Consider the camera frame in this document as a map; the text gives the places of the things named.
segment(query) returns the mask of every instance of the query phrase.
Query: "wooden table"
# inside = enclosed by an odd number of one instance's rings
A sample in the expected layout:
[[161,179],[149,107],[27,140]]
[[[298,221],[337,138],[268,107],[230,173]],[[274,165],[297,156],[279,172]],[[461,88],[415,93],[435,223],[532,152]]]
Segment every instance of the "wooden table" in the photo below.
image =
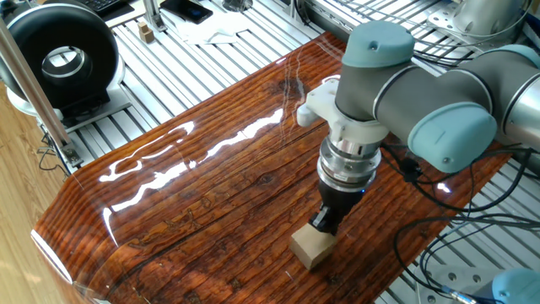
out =
[[[297,126],[295,109],[339,74],[344,48],[321,35],[75,172],[37,223],[37,243],[75,290],[111,303],[372,302],[402,272],[397,229],[440,215],[386,163],[330,258],[308,272],[288,249],[319,206],[328,132],[323,121]],[[507,159],[477,163],[477,189]],[[464,206],[468,180],[452,178],[439,198]],[[404,234],[405,260],[445,225]]]

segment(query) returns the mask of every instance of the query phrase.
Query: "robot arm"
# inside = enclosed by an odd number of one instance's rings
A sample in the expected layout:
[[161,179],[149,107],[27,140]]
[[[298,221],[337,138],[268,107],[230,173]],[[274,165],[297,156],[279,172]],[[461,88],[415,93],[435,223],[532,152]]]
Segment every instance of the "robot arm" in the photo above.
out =
[[[317,164],[321,211],[310,219],[317,231],[335,235],[360,201],[375,179],[388,132],[446,173],[469,166],[498,131],[540,149],[540,57],[534,50],[506,46],[435,77],[411,62],[413,48],[414,38],[398,24],[358,26],[340,80],[311,91],[298,110],[301,126],[322,117],[330,127]],[[299,255],[303,245],[295,246]]]

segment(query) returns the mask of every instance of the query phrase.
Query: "white surface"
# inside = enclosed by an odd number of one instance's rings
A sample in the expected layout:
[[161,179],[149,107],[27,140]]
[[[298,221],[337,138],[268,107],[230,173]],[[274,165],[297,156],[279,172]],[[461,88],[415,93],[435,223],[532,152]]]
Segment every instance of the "white surface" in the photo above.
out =
[[247,23],[243,14],[215,12],[201,24],[178,22],[176,29],[189,44],[228,44],[237,42],[236,33],[247,30]]

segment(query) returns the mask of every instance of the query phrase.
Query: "wooden floor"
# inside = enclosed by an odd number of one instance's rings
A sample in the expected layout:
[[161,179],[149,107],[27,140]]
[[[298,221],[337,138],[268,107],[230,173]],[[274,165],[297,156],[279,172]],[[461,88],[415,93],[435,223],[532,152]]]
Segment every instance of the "wooden floor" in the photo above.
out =
[[[41,171],[43,134],[15,110],[0,83],[0,295],[6,304],[62,304],[30,231],[62,185],[59,170]],[[57,163],[47,156],[45,166]]]

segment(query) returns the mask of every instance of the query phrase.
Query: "wooden block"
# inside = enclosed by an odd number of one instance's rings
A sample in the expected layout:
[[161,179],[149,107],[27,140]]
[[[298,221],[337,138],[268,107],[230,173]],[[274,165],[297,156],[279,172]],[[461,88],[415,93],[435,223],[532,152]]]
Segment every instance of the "wooden block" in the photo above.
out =
[[141,37],[141,40],[146,43],[154,41],[154,32],[145,22],[138,23],[138,35]]
[[305,224],[293,234],[289,248],[304,266],[311,270],[332,253],[334,245],[336,245],[335,236]]
[[139,35],[141,36],[141,40],[146,43],[154,41],[154,32],[151,29],[148,29],[147,32],[139,33]]
[[144,32],[147,32],[149,31],[149,26],[146,24],[146,22],[139,22],[138,24],[138,32],[139,33],[144,33]]

